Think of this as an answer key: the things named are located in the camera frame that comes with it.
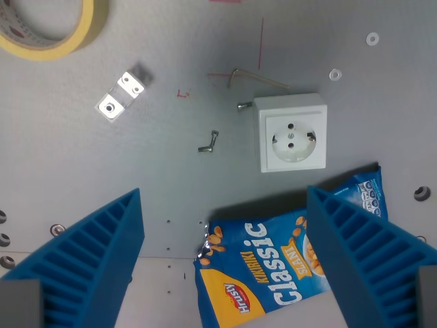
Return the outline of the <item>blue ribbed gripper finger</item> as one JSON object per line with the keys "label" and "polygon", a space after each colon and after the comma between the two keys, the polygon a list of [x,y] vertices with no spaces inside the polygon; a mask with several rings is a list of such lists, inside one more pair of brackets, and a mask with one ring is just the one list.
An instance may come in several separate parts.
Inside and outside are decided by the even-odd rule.
{"label": "blue ribbed gripper finger", "polygon": [[144,238],[134,189],[45,243],[2,280],[40,283],[46,327],[114,327]]}
{"label": "blue ribbed gripper finger", "polygon": [[436,249],[317,187],[307,189],[307,236],[349,327],[418,327],[416,278]]}

